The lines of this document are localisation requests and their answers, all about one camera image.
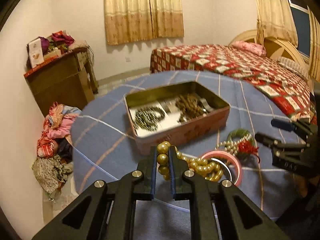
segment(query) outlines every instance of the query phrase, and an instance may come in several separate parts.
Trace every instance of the brown cabinet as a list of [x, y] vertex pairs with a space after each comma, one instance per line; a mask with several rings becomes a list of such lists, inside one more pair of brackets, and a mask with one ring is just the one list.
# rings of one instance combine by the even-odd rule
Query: brown cabinet
[[75, 49], [36, 68], [24, 76], [44, 116], [54, 102], [82, 110], [94, 99], [93, 92], [98, 91], [86, 48]]

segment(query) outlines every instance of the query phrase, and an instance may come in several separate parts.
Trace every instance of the pillow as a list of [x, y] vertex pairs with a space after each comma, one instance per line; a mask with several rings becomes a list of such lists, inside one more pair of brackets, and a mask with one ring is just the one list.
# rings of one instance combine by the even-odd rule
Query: pillow
[[300, 66], [298, 63], [296, 63], [295, 61], [286, 58], [286, 57], [279, 57], [277, 59], [278, 63], [286, 68], [287, 70], [291, 71], [292, 73], [295, 73], [297, 76], [301, 77], [305, 82], [308, 83], [309, 78], [309, 74], [308, 71], [306, 70], [305, 67]]
[[265, 47], [252, 42], [234, 41], [233, 43], [231, 43], [231, 46], [237, 49], [250, 51], [260, 57], [265, 57], [267, 54]]

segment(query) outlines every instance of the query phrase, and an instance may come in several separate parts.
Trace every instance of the wooden headboard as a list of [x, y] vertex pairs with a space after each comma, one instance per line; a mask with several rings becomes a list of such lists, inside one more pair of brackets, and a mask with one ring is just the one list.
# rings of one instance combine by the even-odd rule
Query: wooden headboard
[[[246, 41], [256, 43], [256, 36], [257, 30], [246, 31], [236, 36], [230, 42], [230, 44], [234, 41]], [[267, 51], [267, 57], [273, 60], [276, 60], [278, 57], [282, 56], [294, 60], [300, 66], [306, 65], [298, 50], [288, 41], [277, 40], [274, 38], [265, 38], [264, 47]]]

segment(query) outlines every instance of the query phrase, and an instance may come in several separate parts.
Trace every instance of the round table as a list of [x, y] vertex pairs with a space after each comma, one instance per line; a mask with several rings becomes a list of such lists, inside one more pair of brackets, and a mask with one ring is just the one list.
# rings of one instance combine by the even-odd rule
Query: round table
[[[220, 95], [230, 105], [225, 128], [194, 139], [179, 150], [199, 156], [213, 150], [238, 128], [263, 132], [283, 142], [297, 142], [294, 133], [271, 126], [274, 118], [288, 118], [250, 84], [211, 72], [168, 71], [128, 81], [103, 97], [91, 101], [71, 128], [74, 143], [74, 178], [81, 193], [98, 179], [112, 182], [134, 171], [140, 155], [129, 124], [124, 95], [178, 82], [197, 81]], [[292, 174], [272, 166], [270, 149], [258, 145], [261, 163], [249, 156], [243, 164], [244, 176], [239, 188], [271, 219], [278, 218], [297, 197]], [[137, 202], [134, 239], [190, 239], [188, 201], [174, 201], [170, 183], [157, 174], [155, 199]]]

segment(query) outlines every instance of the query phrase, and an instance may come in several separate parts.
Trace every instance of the metal screw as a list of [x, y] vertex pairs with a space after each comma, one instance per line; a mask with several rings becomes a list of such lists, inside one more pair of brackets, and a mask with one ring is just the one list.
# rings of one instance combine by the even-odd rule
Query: metal screw
[[103, 185], [104, 185], [103, 180], [97, 180], [97, 181], [94, 183], [94, 186], [95, 186], [95, 187], [103, 187]]
[[136, 177], [136, 178], [140, 177], [141, 175], [142, 175], [142, 172], [141, 172], [141, 171], [133, 171], [133, 172], [132, 172], [132, 176], [134, 176], [134, 177]]
[[225, 179], [224, 181], [222, 181], [222, 185], [223, 187], [231, 187], [232, 182], [230, 180]]
[[193, 177], [195, 173], [193, 171], [188, 170], [184, 172], [184, 175], [186, 175], [187, 177]]

